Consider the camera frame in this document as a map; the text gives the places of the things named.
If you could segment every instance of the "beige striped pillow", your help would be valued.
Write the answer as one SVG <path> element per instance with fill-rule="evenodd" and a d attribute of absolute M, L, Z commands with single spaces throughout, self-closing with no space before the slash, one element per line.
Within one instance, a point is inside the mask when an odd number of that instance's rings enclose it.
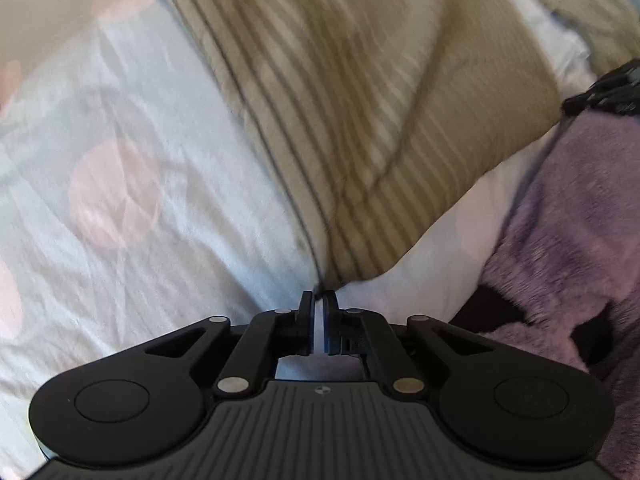
<path fill-rule="evenodd" d="M 559 117 L 507 0 L 171 1 L 281 185 L 319 286 L 391 268 Z"/>

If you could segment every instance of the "black fabric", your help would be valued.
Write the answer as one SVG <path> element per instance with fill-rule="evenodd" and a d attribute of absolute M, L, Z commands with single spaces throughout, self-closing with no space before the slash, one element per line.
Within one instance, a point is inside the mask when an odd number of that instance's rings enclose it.
<path fill-rule="evenodd" d="M 613 326 L 609 313 L 610 305 L 607 305 L 598 316 L 577 326 L 571 334 L 580 358 L 587 367 L 601 361 L 612 349 Z M 486 285 L 478 286 L 450 321 L 452 325 L 474 333 L 492 332 L 514 322 L 526 323 L 524 311 Z"/>

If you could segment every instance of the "ribbed black surface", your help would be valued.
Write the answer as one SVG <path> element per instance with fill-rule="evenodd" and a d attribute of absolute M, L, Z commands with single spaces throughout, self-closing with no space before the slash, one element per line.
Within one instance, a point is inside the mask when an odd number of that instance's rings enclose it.
<path fill-rule="evenodd" d="M 505 470 L 458 449 L 417 403 L 374 383 L 272 381 L 251 400 L 221 404 L 173 454 L 128 470 L 52 461 L 36 480 L 549 480 L 609 479 L 593 463 L 557 472 Z"/>

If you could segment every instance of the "white bedsheet with pink polka dots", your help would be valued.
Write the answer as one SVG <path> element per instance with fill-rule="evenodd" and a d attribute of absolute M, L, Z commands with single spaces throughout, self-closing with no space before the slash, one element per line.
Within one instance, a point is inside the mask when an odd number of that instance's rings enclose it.
<path fill-rule="evenodd" d="M 513 2 L 561 89 L 586 88 L 582 41 L 535 0 Z M 544 142 L 342 304 L 450 319 Z M 295 306 L 313 283 L 286 205 L 164 0 L 0 0 L 0 477 L 42 462 L 27 409 L 51 376 L 205 316 Z"/>

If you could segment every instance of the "metal rivet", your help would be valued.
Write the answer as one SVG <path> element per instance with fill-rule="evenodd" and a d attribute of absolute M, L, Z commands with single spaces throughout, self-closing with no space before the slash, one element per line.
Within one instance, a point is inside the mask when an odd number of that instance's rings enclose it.
<path fill-rule="evenodd" d="M 228 394 L 239 394 L 249 387 L 249 381 L 243 377 L 225 377 L 218 381 L 218 389 Z"/>
<path fill-rule="evenodd" d="M 424 383 L 415 377 L 402 377 L 394 381 L 394 390 L 399 394 L 416 394 L 424 389 Z"/>

